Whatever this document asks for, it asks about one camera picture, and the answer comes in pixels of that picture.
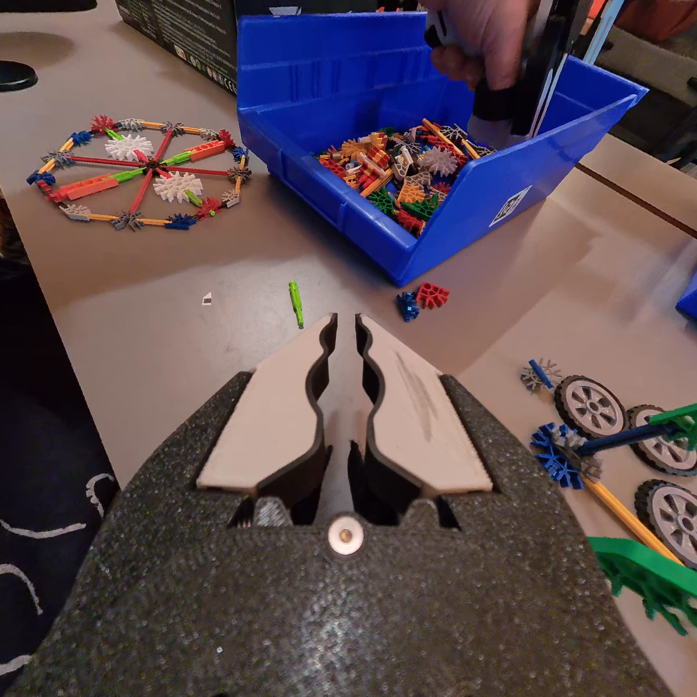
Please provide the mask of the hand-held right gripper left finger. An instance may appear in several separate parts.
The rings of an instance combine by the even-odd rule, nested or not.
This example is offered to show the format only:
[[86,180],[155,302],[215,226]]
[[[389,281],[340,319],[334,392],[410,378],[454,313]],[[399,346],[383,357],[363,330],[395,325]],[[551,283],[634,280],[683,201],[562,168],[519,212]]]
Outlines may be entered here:
[[322,317],[261,362],[196,479],[198,489],[252,497],[309,497],[326,452],[318,405],[329,382],[337,314]]

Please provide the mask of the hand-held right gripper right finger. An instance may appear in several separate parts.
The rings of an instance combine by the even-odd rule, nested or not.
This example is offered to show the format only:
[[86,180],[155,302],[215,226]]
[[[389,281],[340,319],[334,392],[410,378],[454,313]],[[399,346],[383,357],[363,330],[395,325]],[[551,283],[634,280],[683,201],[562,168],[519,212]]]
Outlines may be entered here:
[[442,372],[367,315],[356,315],[355,332],[373,404],[365,452],[371,491],[379,498],[490,492],[492,480]]

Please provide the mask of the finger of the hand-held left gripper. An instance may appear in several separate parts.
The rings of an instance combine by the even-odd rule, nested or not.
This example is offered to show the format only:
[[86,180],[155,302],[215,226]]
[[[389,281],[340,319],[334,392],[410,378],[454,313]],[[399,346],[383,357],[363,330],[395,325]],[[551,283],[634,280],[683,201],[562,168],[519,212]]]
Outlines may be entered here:
[[538,135],[538,133],[542,127],[542,123],[543,123],[545,116],[546,116],[546,113],[549,109],[549,105],[551,104],[551,99],[553,98],[556,86],[557,86],[558,81],[560,79],[564,64],[567,61],[568,55],[569,54],[562,54],[562,57],[561,57],[561,60],[558,64],[558,66],[551,72],[551,76],[550,76],[549,80],[547,81],[549,84],[546,85],[544,99],[542,100],[542,105],[538,109],[538,114],[536,115],[535,123],[533,124],[533,137]]

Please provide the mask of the pile of colourful toy pieces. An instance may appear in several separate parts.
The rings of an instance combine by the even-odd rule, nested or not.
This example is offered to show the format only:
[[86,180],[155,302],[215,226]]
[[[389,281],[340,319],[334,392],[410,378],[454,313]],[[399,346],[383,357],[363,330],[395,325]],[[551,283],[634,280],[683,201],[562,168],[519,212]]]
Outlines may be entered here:
[[496,152],[457,124],[424,119],[404,131],[392,127],[345,140],[315,156],[382,214],[418,239],[444,204],[465,166]]

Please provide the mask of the colourful toy car model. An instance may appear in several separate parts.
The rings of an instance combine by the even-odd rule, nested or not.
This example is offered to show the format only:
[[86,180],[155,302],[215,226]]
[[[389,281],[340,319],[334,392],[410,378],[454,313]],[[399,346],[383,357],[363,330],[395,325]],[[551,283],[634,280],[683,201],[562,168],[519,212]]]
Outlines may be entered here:
[[635,538],[590,538],[613,595],[631,590],[650,620],[660,615],[696,640],[696,493],[649,479],[634,493],[631,512],[601,479],[601,455],[623,447],[659,473],[696,477],[696,406],[625,408],[594,379],[562,378],[552,361],[530,360],[520,379],[529,392],[551,392],[561,418],[532,434],[538,462],[562,488],[588,490]]

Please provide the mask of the blue bin with toy pieces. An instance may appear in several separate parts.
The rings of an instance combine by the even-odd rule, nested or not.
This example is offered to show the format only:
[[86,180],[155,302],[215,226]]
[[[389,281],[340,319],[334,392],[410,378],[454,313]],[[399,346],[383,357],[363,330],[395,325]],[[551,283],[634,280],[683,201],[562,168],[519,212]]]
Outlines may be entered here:
[[259,15],[238,23],[242,140],[398,286],[544,200],[647,93],[570,57],[539,134],[467,164],[417,239],[313,154],[423,117],[466,125],[474,94],[435,70],[425,24],[425,13]]

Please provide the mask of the colourful spoked wheel model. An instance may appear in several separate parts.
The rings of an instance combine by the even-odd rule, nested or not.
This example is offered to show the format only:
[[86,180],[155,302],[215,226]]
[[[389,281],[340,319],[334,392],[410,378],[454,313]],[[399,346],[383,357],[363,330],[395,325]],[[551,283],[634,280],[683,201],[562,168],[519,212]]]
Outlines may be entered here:
[[[188,127],[107,115],[92,117],[88,130],[74,132],[66,143],[42,158],[42,166],[27,177],[68,219],[104,222],[117,230],[157,227],[188,231],[240,203],[242,187],[252,176],[249,151],[237,146],[228,130]],[[80,201],[130,182],[139,188],[130,207],[116,215],[91,212]],[[167,218],[152,219],[141,212],[152,190],[164,203],[192,207]],[[214,217],[196,218],[205,197],[221,201]]]

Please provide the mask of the person's left hand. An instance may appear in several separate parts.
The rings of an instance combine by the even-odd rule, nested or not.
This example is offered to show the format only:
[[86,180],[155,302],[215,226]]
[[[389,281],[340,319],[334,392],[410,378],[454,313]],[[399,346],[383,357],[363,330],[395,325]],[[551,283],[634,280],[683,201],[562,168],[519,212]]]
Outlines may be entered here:
[[423,1],[429,11],[441,11],[458,38],[458,45],[435,48],[431,62],[450,80],[475,90],[484,78],[493,91],[515,85],[527,21],[539,1]]

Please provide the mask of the small blue red connector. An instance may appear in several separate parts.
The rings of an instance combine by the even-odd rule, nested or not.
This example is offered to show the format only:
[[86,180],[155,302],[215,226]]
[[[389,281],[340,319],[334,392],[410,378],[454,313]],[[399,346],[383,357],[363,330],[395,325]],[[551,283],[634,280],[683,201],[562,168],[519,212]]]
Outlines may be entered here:
[[404,322],[416,319],[421,309],[442,307],[449,298],[450,291],[430,282],[423,282],[413,292],[402,292],[396,296],[396,306]]

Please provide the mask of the dark printed shirt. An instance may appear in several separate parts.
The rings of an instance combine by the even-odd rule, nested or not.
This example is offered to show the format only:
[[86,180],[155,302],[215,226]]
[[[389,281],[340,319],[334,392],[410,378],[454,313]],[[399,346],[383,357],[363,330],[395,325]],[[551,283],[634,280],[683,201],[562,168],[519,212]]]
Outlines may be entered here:
[[60,614],[118,492],[36,276],[2,259],[2,693]]

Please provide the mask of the empty blue plastic bin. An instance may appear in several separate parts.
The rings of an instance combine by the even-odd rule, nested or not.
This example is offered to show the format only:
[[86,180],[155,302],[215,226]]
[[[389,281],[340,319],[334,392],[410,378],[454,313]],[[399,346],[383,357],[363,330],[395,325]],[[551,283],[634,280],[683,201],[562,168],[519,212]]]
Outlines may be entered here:
[[693,324],[696,325],[697,309],[696,309],[696,296],[697,296],[697,273],[696,270],[689,279],[686,288],[678,301],[675,303],[675,309],[681,313],[684,317],[688,318]]

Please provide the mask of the black box with white print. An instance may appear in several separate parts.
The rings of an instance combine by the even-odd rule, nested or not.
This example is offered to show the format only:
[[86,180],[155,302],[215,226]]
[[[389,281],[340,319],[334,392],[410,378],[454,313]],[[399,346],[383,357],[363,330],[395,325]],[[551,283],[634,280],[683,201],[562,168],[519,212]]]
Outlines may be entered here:
[[122,21],[237,94],[233,1],[116,1]]

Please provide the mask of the black round pad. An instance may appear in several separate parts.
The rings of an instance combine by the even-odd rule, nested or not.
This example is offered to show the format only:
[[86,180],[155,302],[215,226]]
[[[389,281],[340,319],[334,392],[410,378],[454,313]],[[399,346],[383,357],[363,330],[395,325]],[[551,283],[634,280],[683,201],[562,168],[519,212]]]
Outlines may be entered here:
[[38,83],[38,75],[30,65],[6,59],[0,60],[0,78],[1,93],[23,91]]

